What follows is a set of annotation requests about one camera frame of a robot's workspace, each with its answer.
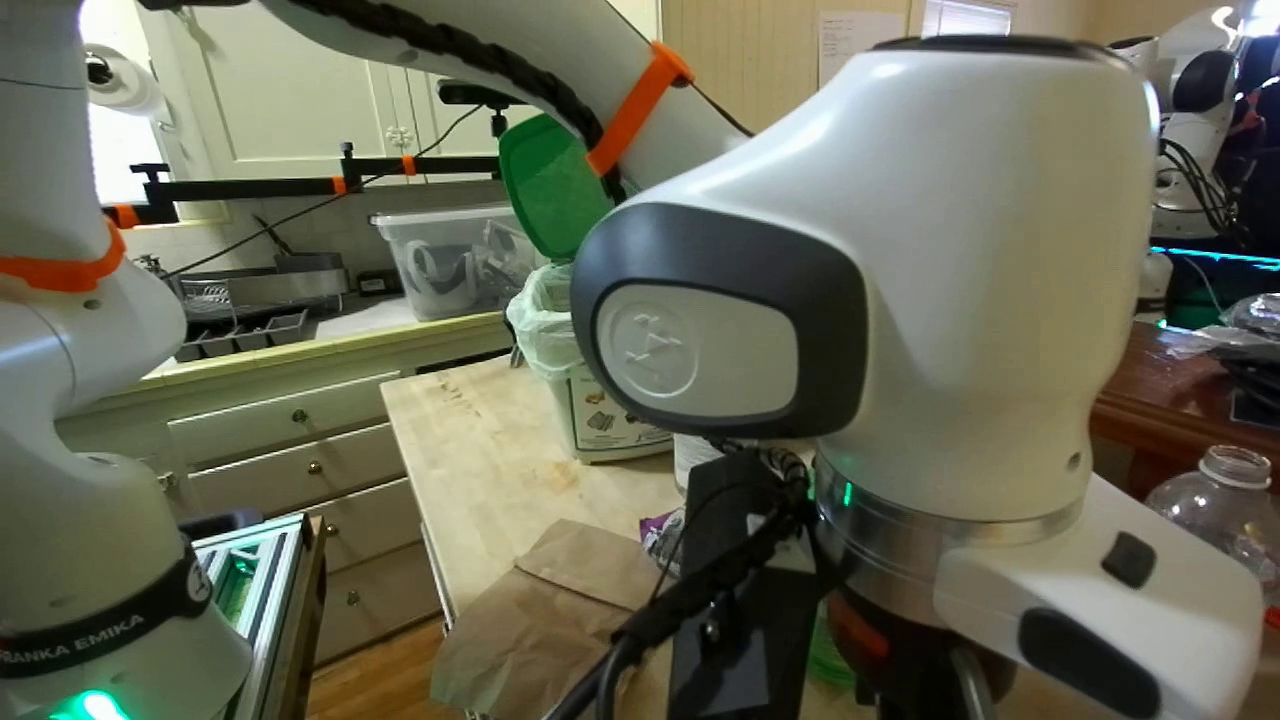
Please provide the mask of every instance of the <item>water bottle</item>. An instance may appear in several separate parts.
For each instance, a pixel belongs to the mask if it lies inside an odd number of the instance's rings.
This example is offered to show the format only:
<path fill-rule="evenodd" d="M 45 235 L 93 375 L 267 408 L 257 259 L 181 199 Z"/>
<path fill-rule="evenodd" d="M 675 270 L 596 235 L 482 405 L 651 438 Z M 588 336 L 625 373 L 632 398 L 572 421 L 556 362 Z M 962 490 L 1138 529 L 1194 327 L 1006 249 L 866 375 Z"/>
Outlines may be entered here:
<path fill-rule="evenodd" d="M 1280 506 L 1269 490 L 1272 459 L 1213 442 L 1194 471 L 1178 471 L 1151 487 L 1147 506 L 1237 554 L 1263 585 L 1269 632 L 1254 682 L 1239 716 L 1272 716 L 1280 702 Z"/>

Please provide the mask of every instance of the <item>plastic bottle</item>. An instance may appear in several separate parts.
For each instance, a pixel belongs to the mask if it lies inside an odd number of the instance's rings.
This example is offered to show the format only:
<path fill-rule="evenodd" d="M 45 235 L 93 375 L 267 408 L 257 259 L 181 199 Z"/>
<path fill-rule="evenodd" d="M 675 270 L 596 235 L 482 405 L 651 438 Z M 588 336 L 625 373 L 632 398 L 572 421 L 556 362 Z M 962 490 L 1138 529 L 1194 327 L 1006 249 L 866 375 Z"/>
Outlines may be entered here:
<path fill-rule="evenodd" d="M 1213 442 L 1194 471 L 1178 471 L 1147 494 L 1147 506 L 1237 554 L 1269 594 L 1263 653 L 1239 716 L 1272 716 L 1280 702 L 1280 506 L 1269 490 L 1272 459 Z"/>

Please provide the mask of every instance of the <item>cabinet drawer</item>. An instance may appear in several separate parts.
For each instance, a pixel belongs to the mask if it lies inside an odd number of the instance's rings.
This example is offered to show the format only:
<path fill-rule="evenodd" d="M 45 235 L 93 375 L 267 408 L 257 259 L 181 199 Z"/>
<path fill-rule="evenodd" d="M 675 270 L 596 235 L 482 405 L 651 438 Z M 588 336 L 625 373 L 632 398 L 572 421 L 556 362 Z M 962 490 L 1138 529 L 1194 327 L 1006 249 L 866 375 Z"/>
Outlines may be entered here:
<path fill-rule="evenodd" d="M 198 414 L 167 421 L 167 436 L 189 466 L 220 465 L 232 456 L 315 438 L 326 430 L 382 421 L 378 383 L 396 373 L 322 383 L 257 405 L 232 405 Z"/>
<path fill-rule="evenodd" d="M 322 539 L 326 570 L 419 539 L 419 517 L 407 478 L 352 490 L 306 510 L 333 529 Z"/>
<path fill-rule="evenodd" d="M 213 510 L 286 510 L 321 503 L 378 478 L 402 477 L 402 459 L 388 422 L 322 436 L 284 451 L 248 456 L 189 471 L 176 487 L 181 517 Z"/>
<path fill-rule="evenodd" d="M 393 636 L 434 611 L 438 601 L 419 543 L 333 570 L 315 662 Z"/>

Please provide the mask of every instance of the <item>wooden table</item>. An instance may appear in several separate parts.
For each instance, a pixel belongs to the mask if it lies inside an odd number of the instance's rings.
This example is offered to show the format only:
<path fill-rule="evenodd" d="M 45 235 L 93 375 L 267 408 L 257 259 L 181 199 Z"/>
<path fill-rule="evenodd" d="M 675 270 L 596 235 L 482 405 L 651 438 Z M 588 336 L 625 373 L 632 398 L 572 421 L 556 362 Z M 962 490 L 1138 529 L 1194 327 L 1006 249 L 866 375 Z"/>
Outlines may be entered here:
<path fill-rule="evenodd" d="M 681 506 L 666 456 L 637 465 L 580 465 L 561 442 L 553 397 L 509 361 L 382 383 L 402 466 L 422 510 L 422 539 L 451 622 L 556 520 L 582 520 L 637 534 L 638 517 Z M 620 697 L 620 716 L 664 716 L 666 653 L 651 653 Z M 1101 716 L 1021 670 L 1006 716 Z M 873 720 L 852 693 L 804 688 L 804 720 Z"/>
<path fill-rule="evenodd" d="M 1130 323 L 1122 361 L 1092 408 L 1092 436 L 1130 447 L 1122 487 L 1142 494 L 1194 466 L 1209 442 L 1243 442 L 1280 466 L 1280 429 L 1231 422 L 1222 366 L 1213 357 L 1170 361 L 1165 345 L 1156 323 Z"/>

